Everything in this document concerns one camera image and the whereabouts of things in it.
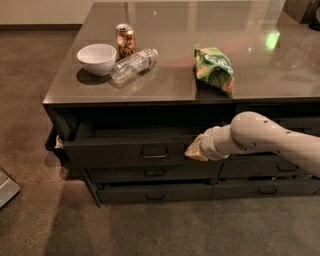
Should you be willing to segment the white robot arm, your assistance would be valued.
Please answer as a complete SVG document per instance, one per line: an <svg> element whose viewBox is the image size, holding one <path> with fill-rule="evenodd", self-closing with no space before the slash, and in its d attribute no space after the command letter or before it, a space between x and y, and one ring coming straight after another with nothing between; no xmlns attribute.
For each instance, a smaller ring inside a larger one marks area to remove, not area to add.
<svg viewBox="0 0 320 256"><path fill-rule="evenodd" d="M218 161L234 154L272 152L307 172L320 176L320 138L286 129L256 112L237 114L229 125L199 134L185 155L198 161Z"/></svg>

